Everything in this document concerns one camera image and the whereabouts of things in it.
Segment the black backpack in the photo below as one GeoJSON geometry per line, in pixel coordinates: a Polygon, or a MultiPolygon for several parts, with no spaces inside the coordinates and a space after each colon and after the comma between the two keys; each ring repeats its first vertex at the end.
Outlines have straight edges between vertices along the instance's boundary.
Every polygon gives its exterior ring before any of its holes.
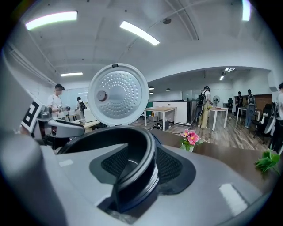
{"type": "Polygon", "coordinates": [[[84,102],[82,101],[82,102],[80,102],[80,111],[81,112],[84,112],[84,110],[86,110],[86,106],[85,106],[85,104],[84,104],[84,102]]]}
{"type": "Polygon", "coordinates": [[[256,104],[255,97],[252,94],[250,94],[248,96],[248,104],[249,105],[255,105],[256,104]]]}
{"type": "Polygon", "coordinates": [[[205,92],[206,91],[204,91],[204,93],[203,92],[200,93],[199,97],[197,98],[197,103],[196,103],[197,105],[205,105],[206,104],[207,99],[205,97],[205,92]]]}

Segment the green plant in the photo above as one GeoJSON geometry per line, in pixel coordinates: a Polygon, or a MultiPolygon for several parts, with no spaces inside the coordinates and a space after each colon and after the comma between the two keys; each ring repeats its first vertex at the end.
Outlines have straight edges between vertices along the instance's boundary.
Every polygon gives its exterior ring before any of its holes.
{"type": "Polygon", "coordinates": [[[280,160],[280,155],[271,153],[271,150],[264,151],[262,158],[255,162],[256,168],[262,173],[265,173],[268,169],[273,168],[279,175],[279,171],[275,168],[276,164],[280,160]]]}

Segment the electric fan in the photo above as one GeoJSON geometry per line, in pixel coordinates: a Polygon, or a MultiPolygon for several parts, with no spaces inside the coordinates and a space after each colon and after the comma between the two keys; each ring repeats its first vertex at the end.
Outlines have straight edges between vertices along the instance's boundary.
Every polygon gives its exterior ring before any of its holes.
{"type": "Polygon", "coordinates": [[[219,96],[214,96],[213,97],[213,103],[215,103],[216,104],[216,106],[217,106],[217,104],[220,102],[220,97],[219,96]]]}

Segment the dark table surface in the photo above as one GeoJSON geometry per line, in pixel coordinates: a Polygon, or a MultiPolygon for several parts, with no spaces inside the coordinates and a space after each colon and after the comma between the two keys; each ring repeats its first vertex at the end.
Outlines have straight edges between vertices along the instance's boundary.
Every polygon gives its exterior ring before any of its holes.
{"type": "MultiPolygon", "coordinates": [[[[183,137],[179,135],[157,129],[153,129],[150,132],[160,140],[161,144],[172,147],[180,147],[181,140],[183,139],[183,137]]],[[[255,168],[254,163],[261,158],[262,151],[202,143],[196,146],[193,152],[220,160],[256,186],[263,194],[270,192],[279,178],[274,170],[269,170],[266,174],[261,174],[261,172],[255,168]]],[[[282,171],[282,158],[278,165],[279,171],[282,171]]]]}

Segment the white shirt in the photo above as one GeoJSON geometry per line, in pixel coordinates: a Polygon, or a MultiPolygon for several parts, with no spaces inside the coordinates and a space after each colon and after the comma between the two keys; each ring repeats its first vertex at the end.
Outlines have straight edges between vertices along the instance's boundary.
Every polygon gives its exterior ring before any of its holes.
{"type": "Polygon", "coordinates": [[[283,120],[283,93],[279,92],[279,95],[277,97],[277,105],[278,105],[278,113],[279,117],[277,117],[278,120],[283,120]]]}
{"type": "Polygon", "coordinates": [[[205,95],[205,99],[208,102],[208,100],[210,100],[210,92],[208,90],[204,90],[204,91],[202,91],[202,94],[205,95]]]}
{"type": "Polygon", "coordinates": [[[82,102],[82,100],[78,100],[77,102],[76,102],[76,112],[80,112],[80,103],[82,102]]]}
{"type": "MultiPolygon", "coordinates": [[[[47,99],[47,105],[52,105],[53,109],[57,109],[58,106],[62,107],[62,100],[60,97],[56,96],[55,94],[52,94],[47,99]]],[[[64,117],[64,114],[58,113],[58,112],[52,112],[52,116],[55,118],[62,118],[64,117]]]]}

